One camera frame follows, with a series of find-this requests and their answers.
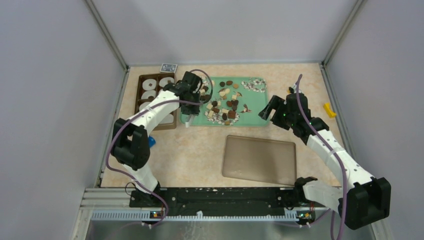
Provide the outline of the brown box lid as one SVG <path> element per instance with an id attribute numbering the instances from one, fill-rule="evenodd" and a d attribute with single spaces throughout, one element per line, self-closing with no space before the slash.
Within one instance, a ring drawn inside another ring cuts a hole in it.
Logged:
<path id="1" fill-rule="evenodd" d="M 221 173 L 226 178 L 293 186 L 297 179 L 296 144 L 228 135 Z"/>

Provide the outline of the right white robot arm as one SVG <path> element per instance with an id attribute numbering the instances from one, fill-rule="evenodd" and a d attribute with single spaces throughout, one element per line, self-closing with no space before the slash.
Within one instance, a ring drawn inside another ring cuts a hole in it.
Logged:
<path id="1" fill-rule="evenodd" d="M 336 140 L 330 127 L 320 117 L 312 117 L 308 98 L 291 90 L 286 98 L 273 95 L 259 112 L 263 120 L 292 130 L 313 150 L 340 182 L 330 186 L 315 177 L 299 177 L 294 183 L 293 200 L 299 206 L 319 203 L 339 214 L 351 230 L 357 230 L 390 215 L 391 184 L 362 168 Z"/>

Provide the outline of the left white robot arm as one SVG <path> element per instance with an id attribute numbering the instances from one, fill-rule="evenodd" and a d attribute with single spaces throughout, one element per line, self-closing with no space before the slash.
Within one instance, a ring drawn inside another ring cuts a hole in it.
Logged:
<path id="1" fill-rule="evenodd" d="M 165 85 L 141 111 L 114 123 L 109 152 L 125 167 L 125 175 L 135 181 L 142 191 L 141 200 L 149 207 L 156 206 L 161 198 L 159 191 L 155 190 L 159 182 L 148 166 L 151 155 L 149 136 L 166 116 L 177 109 L 185 114 L 198 115 L 202 85 L 200 76 L 187 71 L 182 80 Z"/>

